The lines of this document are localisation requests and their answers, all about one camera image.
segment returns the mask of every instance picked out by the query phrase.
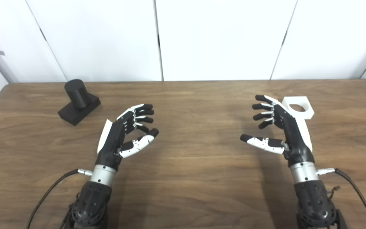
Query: white block with hole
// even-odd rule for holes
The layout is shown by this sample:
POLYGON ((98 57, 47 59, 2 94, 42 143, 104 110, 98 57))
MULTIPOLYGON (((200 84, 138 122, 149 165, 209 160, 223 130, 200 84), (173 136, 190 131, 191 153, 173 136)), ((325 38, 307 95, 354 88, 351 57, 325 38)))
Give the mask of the white block with hole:
POLYGON ((289 109, 289 111, 292 113, 293 116, 301 116, 304 119, 311 119, 314 115, 314 110, 311 107, 311 104, 306 96, 287 96, 284 97, 282 100, 282 104, 289 109), (292 107, 290 107, 291 104, 296 104, 303 109, 305 109, 304 112, 300 112, 297 110, 294 110, 292 107))

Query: silver metal cylinder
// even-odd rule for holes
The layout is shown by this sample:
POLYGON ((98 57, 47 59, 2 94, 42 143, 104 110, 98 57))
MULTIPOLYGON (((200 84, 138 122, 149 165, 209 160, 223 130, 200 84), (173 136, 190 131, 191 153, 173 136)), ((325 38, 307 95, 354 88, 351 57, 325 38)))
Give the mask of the silver metal cylinder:
POLYGON ((93 175, 90 178, 90 181, 105 184, 111 187, 116 172, 117 171, 115 169, 112 169, 108 166, 96 165, 93 171, 93 175))
POLYGON ((313 162, 302 162, 290 167, 293 181, 296 183, 319 180, 313 162))

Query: black cylinder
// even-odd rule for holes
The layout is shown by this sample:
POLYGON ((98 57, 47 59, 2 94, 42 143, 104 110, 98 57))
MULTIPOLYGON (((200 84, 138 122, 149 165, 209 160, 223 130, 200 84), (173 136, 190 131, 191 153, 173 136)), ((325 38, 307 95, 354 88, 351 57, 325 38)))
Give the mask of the black cylinder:
POLYGON ((86 108, 91 99, 82 80, 70 80, 64 85, 71 102, 78 109, 86 108))

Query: white finger segment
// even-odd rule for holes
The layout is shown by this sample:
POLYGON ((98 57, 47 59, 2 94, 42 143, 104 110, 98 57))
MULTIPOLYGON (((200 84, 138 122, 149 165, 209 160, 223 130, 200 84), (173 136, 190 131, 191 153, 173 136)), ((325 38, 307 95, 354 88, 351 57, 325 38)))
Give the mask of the white finger segment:
POLYGON ((284 147, 272 147, 268 145, 269 138, 263 139, 262 141, 260 139, 257 139, 255 137, 249 139, 247 143, 249 145, 258 147, 260 149, 263 149, 264 151, 276 153, 276 154, 283 154, 283 151, 285 151, 284 147))
POLYGON ((147 145, 149 145, 154 139, 155 139, 154 136, 145 135, 145 136, 142 137, 142 139, 140 141, 133 140, 132 141, 133 142, 133 148, 132 149, 127 149, 125 151, 121 151, 121 152, 119 152, 119 154, 123 158, 134 155, 137 152, 141 151, 143 148, 145 148, 147 145))

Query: circular hole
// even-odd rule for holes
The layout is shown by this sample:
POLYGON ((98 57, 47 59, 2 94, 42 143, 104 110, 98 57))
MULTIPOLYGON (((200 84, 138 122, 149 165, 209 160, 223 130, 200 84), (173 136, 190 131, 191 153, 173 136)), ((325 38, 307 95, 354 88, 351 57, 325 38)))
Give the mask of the circular hole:
POLYGON ((289 104, 289 106, 290 106, 293 110, 296 110, 296 111, 299 111, 299 112, 305 112, 305 111, 306 111, 302 106, 297 105, 297 104, 289 104))

